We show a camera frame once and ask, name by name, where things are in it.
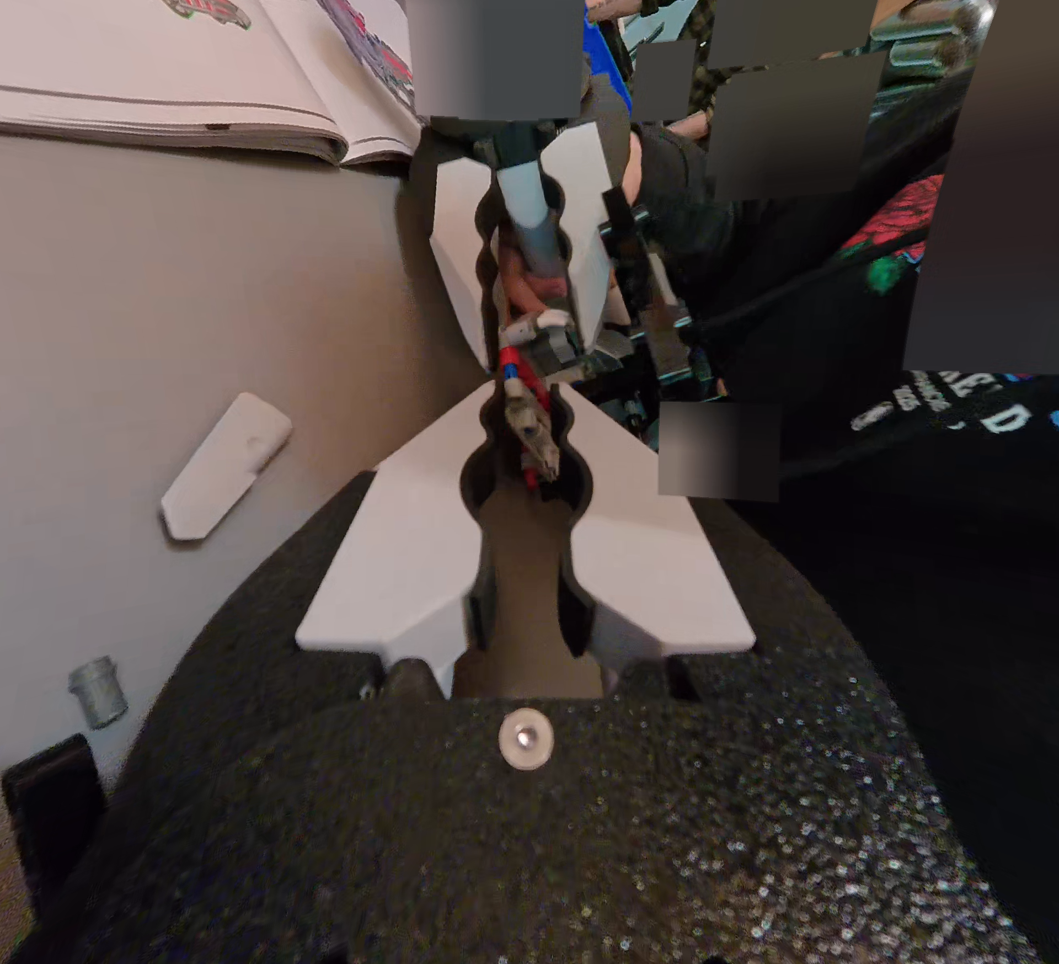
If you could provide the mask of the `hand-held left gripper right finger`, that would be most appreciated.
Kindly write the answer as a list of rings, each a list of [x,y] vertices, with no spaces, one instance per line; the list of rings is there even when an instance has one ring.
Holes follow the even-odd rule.
[[[575,388],[550,394],[572,510],[558,577],[570,651],[616,675],[750,651],[755,632],[692,504],[660,490],[659,456]]]

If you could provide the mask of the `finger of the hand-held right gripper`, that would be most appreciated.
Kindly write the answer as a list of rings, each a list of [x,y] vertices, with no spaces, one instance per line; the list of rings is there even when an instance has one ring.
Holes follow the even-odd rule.
[[[430,246],[457,326],[475,360],[496,372],[496,253],[493,235],[479,225],[480,206],[493,183],[491,169],[467,158],[443,162],[436,172]]]
[[[602,224],[608,219],[603,194],[611,189],[611,177],[595,122],[557,135],[541,151],[540,166],[558,185],[563,200],[559,228],[570,246],[566,264],[570,296],[584,351],[593,351],[611,279],[600,235]]]

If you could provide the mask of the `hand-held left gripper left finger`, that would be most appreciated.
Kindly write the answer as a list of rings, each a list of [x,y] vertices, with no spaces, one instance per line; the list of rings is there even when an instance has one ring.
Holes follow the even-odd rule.
[[[418,659],[443,697],[472,646],[482,530],[459,485],[486,443],[484,383],[378,465],[297,629],[303,651],[367,653],[384,670]]]

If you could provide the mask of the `toy brick vehicle model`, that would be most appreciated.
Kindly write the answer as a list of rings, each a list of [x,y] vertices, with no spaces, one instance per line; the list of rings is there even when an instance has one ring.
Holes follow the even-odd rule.
[[[559,417],[553,387],[572,386],[652,449],[663,401],[720,401],[728,394],[705,349],[684,339],[692,314],[669,280],[656,218],[642,203],[629,206],[617,189],[603,201],[611,279],[596,349],[584,351],[570,287],[546,310],[523,315],[507,303],[499,272],[496,279],[504,419],[525,484],[543,499],[559,494],[560,440],[571,425]]]

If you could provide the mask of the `person's right hand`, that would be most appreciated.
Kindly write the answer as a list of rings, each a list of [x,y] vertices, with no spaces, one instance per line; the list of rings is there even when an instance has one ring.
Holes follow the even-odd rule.
[[[507,225],[496,233],[496,263],[507,303],[523,315],[542,313],[569,292],[566,274],[543,276],[530,270],[518,237]]]

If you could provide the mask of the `light grey curved panel piece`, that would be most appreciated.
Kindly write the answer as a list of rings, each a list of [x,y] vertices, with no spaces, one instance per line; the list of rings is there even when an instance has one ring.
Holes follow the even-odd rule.
[[[161,498],[170,541],[205,540],[288,443],[293,422],[255,394],[230,404]]]

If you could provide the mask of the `grey connector piece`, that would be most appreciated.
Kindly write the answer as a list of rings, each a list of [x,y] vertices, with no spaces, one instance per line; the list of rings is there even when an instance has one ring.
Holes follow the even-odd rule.
[[[116,664],[109,656],[98,657],[72,670],[68,692],[77,700],[91,731],[103,730],[125,716],[128,702]]]

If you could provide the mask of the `open instruction booklet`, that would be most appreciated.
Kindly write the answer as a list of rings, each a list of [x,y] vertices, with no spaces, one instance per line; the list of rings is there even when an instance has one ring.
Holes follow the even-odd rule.
[[[403,160],[410,57],[394,0],[1,0],[2,131]]]

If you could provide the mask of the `black rod with beam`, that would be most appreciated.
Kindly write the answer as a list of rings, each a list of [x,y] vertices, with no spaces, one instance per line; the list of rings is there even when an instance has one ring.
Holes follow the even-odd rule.
[[[10,766],[2,793],[35,918],[42,918],[90,844],[107,800],[86,736]]]

